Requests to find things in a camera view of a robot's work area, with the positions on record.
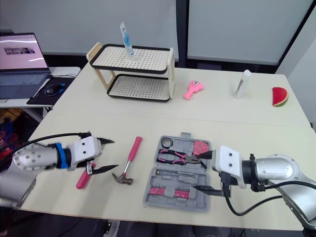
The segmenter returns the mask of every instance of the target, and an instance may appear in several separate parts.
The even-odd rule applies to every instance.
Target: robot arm
[[[307,229],[316,230],[316,182],[304,175],[294,159],[278,154],[255,159],[251,154],[250,160],[242,160],[239,152],[225,146],[206,155],[212,156],[211,167],[221,176],[222,190],[206,186],[197,186],[197,189],[209,195],[224,196],[224,192],[230,195],[230,185],[245,189],[246,184],[250,184],[254,192],[265,191],[266,185],[276,185],[285,204],[301,224]],[[313,188],[282,184],[289,181],[308,183]]]
[[[87,174],[97,174],[116,167],[109,165],[94,170],[90,164],[101,155],[104,145],[112,142],[86,136],[66,148],[60,143],[48,146],[33,143],[20,149],[14,153],[10,167],[0,173],[0,206],[20,206],[34,187],[36,176],[44,169],[85,167]]]

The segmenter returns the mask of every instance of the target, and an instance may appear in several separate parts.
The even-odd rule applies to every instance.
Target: toothpaste tube
[[[125,27],[124,22],[122,22],[122,24],[119,26],[119,28],[120,28],[120,32],[122,33],[123,42],[124,42],[124,45],[125,45],[127,56],[129,58],[133,58],[134,59],[134,56],[135,56],[134,50],[133,50],[132,44],[130,42],[129,35],[128,35],[127,31],[126,31],[126,27]]]

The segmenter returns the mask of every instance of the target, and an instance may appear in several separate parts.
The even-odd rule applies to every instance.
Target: white perforated shelf
[[[93,60],[92,66],[98,69],[115,71],[147,71],[164,73],[167,70],[169,50],[134,48],[135,60],[126,55],[124,47],[106,46]]]
[[[170,98],[167,79],[118,75],[113,83],[110,96],[162,101]]]

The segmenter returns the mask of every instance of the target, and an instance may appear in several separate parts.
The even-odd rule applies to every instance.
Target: gray tool case
[[[207,169],[204,169],[200,163],[179,165],[158,162],[158,158],[179,159],[179,157],[172,154],[159,153],[160,149],[166,150],[161,144],[164,138],[170,138],[173,142],[168,150],[184,152],[187,156],[193,156],[195,141],[206,143],[208,149],[212,150],[210,142],[192,139],[190,133],[182,133],[181,137],[162,136],[155,154],[157,165],[151,170],[147,182],[144,204],[186,211],[207,212],[209,196],[193,188],[196,185],[210,186],[210,177],[205,173]],[[202,162],[206,168],[209,168],[210,160],[202,159]]]

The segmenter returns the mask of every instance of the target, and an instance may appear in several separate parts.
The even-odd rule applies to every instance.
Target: computer mouse
[[[65,85],[65,83],[48,85],[44,90],[44,94],[47,96],[58,95],[65,90]]]

